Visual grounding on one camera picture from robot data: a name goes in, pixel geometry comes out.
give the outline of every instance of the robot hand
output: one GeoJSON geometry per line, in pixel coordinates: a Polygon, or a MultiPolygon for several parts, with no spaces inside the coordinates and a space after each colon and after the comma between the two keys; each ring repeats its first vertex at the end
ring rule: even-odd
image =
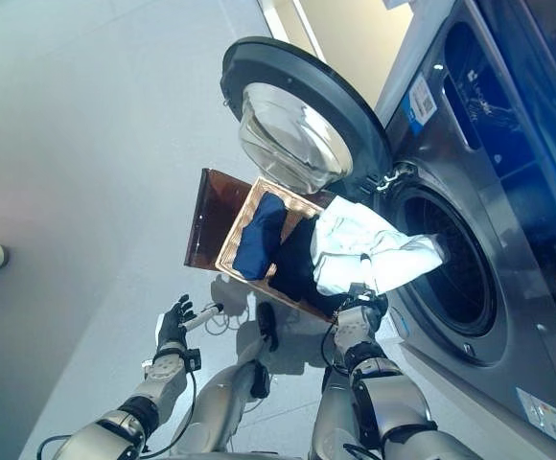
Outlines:
{"type": "Polygon", "coordinates": [[[157,352],[168,342],[178,342],[185,349],[187,348],[185,338],[187,329],[183,324],[196,317],[191,311],[192,307],[193,303],[189,302],[189,294],[184,294],[172,309],[163,315],[163,322],[157,336],[157,352]]]}

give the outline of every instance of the black cable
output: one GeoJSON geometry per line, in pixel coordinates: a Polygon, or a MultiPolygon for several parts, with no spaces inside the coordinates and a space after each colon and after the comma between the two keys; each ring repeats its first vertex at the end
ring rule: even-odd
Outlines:
{"type": "Polygon", "coordinates": [[[186,428],[189,427],[189,424],[193,419],[193,412],[195,411],[195,401],[197,400],[197,380],[195,380],[195,376],[193,375],[192,372],[190,372],[189,374],[191,375],[191,380],[193,381],[193,401],[191,402],[191,409],[189,409],[189,417],[186,420],[186,424],[184,425],[184,428],[182,428],[182,431],[180,431],[180,433],[174,438],[174,440],[171,441],[165,448],[162,448],[161,450],[158,450],[157,452],[154,453],[150,453],[148,455],[142,455],[140,459],[154,458],[157,455],[161,455],[162,453],[167,452],[169,449],[175,446],[175,443],[177,443],[186,432],[186,428]]]}
{"type": "Polygon", "coordinates": [[[323,335],[323,339],[320,341],[320,354],[323,357],[323,361],[325,361],[325,364],[327,364],[327,367],[333,368],[341,376],[348,377],[348,373],[338,369],[334,364],[330,363],[329,359],[327,359],[327,357],[325,356],[325,341],[327,340],[332,327],[336,325],[336,321],[337,318],[332,322],[332,324],[329,325],[329,328],[327,328],[327,332],[325,333],[325,335],[323,335]]]}
{"type": "Polygon", "coordinates": [[[37,447],[37,455],[36,455],[37,460],[41,460],[41,454],[43,453],[44,448],[46,447],[47,444],[53,443],[55,441],[64,441],[69,438],[71,438],[71,434],[60,434],[57,436],[51,436],[49,438],[44,439],[41,442],[41,444],[37,447]]]}
{"type": "Polygon", "coordinates": [[[382,460],[381,457],[376,455],[371,450],[368,450],[367,448],[362,448],[360,446],[355,446],[354,444],[344,444],[344,445],[342,445],[342,447],[344,448],[344,450],[346,450],[348,453],[350,453],[351,455],[353,455],[355,458],[357,458],[359,460],[360,460],[361,457],[359,455],[357,455],[355,452],[362,453],[363,455],[365,455],[368,458],[371,458],[372,460],[382,460]]]}

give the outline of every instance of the robot leg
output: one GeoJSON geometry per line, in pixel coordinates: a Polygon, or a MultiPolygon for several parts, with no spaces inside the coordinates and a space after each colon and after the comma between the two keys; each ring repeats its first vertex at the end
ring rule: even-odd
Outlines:
{"type": "MultiPolygon", "coordinates": [[[[170,454],[225,451],[242,419],[246,403],[265,398],[269,378],[262,364],[271,346],[268,337],[259,337],[241,354],[238,363],[223,369],[203,387],[193,418],[170,454]]],[[[188,414],[176,431],[179,433],[188,414]]]]}

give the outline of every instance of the washing machine door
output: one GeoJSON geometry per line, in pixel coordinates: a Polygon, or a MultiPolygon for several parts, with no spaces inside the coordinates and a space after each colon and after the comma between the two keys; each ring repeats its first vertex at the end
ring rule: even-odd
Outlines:
{"type": "Polygon", "coordinates": [[[229,47],[220,88],[243,149],[299,194],[327,187],[363,201],[391,168],[384,129],[335,70],[288,43],[249,37],[229,47]]]}

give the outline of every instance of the navy blue cloth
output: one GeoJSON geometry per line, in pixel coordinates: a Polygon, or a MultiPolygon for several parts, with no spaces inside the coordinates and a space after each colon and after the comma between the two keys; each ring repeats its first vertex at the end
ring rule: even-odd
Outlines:
{"type": "Polygon", "coordinates": [[[280,247],[280,233],[287,218],[285,203],[278,196],[265,192],[252,221],[242,230],[242,239],[233,267],[246,280],[265,278],[271,259],[280,247]]]}

